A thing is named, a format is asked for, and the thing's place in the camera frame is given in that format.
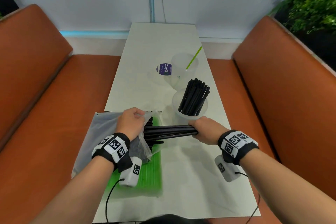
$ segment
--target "clear plastic cup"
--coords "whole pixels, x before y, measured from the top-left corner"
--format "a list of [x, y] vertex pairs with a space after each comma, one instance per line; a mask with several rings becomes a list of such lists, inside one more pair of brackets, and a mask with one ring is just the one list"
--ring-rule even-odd
[[171, 60], [171, 82], [170, 85], [175, 90], [185, 89], [188, 82], [195, 78], [195, 71], [198, 67], [197, 57], [191, 63], [188, 69], [190, 61], [193, 59], [194, 55], [189, 53], [178, 53], [173, 56]]
[[174, 96], [173, 96], [173, 100], [172, 100], [172, 105], [173, 105], [173, 110], [174, 110], [174, 125], [187, 125], [189, 120], [197, 120], [200, 117], [202, 117], [204, 115], [204, 113], [206, 112], [206, 110], [208, 109], [208, 100], [205, 99], [203, 107], [201, 109], [201, 111], [199, 112], [198, 116], [188, 116], [185, 114], [182, 114], [179, 112], [179, 107], [180, 107], [180, 103], [182, 101], [184, 92], [186, 91], [186, 89], [182, 89], [177, 91]]

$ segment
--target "orange bench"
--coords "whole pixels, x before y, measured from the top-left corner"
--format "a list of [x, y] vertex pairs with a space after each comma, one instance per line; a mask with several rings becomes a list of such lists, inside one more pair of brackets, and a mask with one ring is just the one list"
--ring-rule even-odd
[[[120, 57], [70, 56], [72, 48], [37, 5], [0, 22], [0, 50], [0, 198], [5, 202], [0, 219], [27, 223], [69, 182], [93, 114], [103, 112]], [[333, 161], [319, 155], [323, 149], [332, 156], [336, 149], [335, 141], [319, 137], [322, 131], [335, 135], [333, 75], [269, 17], [233, 57], [208, 60], [231, 127], [336, 198]], [[263, 200], [260, 212], [251, 223], [279, 223]]]

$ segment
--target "plastic bag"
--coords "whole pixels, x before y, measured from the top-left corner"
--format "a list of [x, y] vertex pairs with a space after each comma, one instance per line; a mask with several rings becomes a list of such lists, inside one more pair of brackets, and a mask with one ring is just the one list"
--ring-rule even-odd
[[[82, 171], [84, 167], [86, 167], [86, 165], [91, 161], [91, 154], [94, 147], [105, 137], [110, 136], [115, 132], [117, 127], [117, 120], [121, 114], [122, 113], [120, 112], [95, 113], [73, 166], [71, 174], [72, 178]], [[158, 116], [158, 113], [156, 111], [145, 113], [144, 125], [153, 115]], [[140, 158], [143, 163], [150, 161], [153, 153], [144, 139], [143, 131], [131, 142], [129, 155], [130, 157], [135, 156]]]

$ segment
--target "tabletop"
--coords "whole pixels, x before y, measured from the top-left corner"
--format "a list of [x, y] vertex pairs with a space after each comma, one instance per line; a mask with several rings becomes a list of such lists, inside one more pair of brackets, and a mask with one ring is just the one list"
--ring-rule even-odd
[[[171, 64], [177, 53], [194, 55], [200, 46], [195, 25], [132, 23], [105, 111], [121, 112], [134, 106], [162, 111], [162, 124], [172, 124], [171, 100], [176, 90], [156, 67]], [[204, 115], [230, 128], [203, 49], [197, 58], [195, 77], [211, 87]], [[227, 183], [214, 162], [220, 154], [218, 146], [202, 144], [193, 137], [167, 140], [161, 150], [162, 194], [111, 196], [108, 220], [144, 221], [162, 214], [185, 218], [250, 216], [257, 204], [249, 180], [241, 176]], [[104, 195], [100, 202], [94, 223], [105, 222], [106, 198]], [[260, 216], [259, 210], [254, 216]]]

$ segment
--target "black planter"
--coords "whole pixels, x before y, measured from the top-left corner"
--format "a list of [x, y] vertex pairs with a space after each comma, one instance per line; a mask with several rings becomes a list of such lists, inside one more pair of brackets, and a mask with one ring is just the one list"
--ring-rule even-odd
[[19, 7], [14, 0], [0, 0], [1, 16], [5, 16], [17, 9], [19, 9]]
[[[284, 24], [288, 21], [288, 10], [278, 11], [274, 18]], [[324, 30], [313, 31], [310, 34], [302, 31], [293, 34], [336, 71], [336, 35]]]

